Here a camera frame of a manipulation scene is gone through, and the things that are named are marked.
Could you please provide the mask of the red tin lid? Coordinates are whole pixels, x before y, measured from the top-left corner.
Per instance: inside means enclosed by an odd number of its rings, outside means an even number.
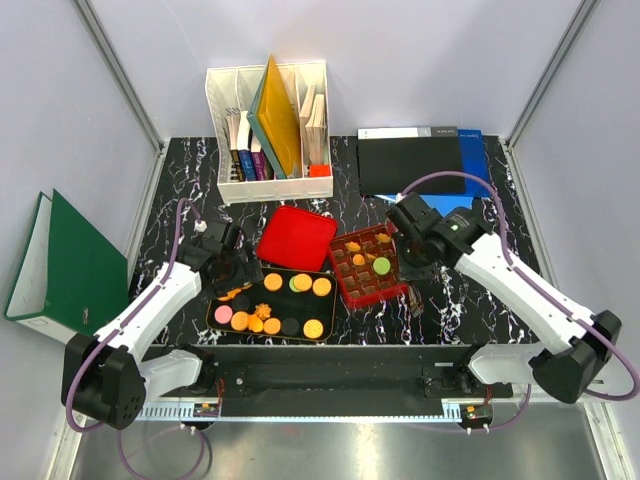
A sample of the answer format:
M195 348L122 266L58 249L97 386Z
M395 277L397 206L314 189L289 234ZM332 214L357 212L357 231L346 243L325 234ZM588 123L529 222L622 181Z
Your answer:
M266 262L301 271L319 271L330 241L337 232L335 219L291 207L278 207L258 243L257 256Z

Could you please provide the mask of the red tin box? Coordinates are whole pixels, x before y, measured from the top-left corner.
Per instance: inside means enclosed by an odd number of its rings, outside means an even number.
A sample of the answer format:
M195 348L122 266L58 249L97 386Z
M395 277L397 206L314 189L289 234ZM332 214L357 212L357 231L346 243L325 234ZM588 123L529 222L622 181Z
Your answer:
M399 265L396 249L391 238L390 243L379 243L376 235L385 233L391 237L392 231L384 224L358 230L339 237L329 243L328 258L334 271L344 303L349 309L362 309L375 303L390 300L408 293L408 285L399 279ZM361 250L351 253L346 243L354 241ZM391 271L385 276L377 275L373 262L367 262L365 254L386 257L391 262ZM365 264L356 266L353 256L361 254Z

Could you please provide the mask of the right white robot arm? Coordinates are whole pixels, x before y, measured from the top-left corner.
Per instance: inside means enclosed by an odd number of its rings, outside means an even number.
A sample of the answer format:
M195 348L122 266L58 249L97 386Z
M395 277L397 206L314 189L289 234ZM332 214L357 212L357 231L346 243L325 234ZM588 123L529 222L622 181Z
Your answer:
M616 315L595 314L570 300L504 248L500 235L468 208L443 216L410 193L391 206L387 218L403 281L451 268L488 290L538 339L533 345L473 347L453 374L460 393L472 397L489 384L527 383L562 403L581 397L611 357L600 340L616 342Z

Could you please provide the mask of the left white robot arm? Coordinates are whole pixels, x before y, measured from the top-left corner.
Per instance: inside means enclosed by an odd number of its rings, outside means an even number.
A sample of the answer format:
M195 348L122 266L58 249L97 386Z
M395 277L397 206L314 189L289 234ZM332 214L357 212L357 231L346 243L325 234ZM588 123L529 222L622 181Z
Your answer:
M200 221L196 230L194 239L175 242L158 275L121 314L66 343L61 403L73 430L85 430L74 419L77 413L123 430L147 401L182 387L196 396L214 388L214 360L197 347L145 357L173 317L202 292L221 298L264 279L252 245L238 242L239 226Z

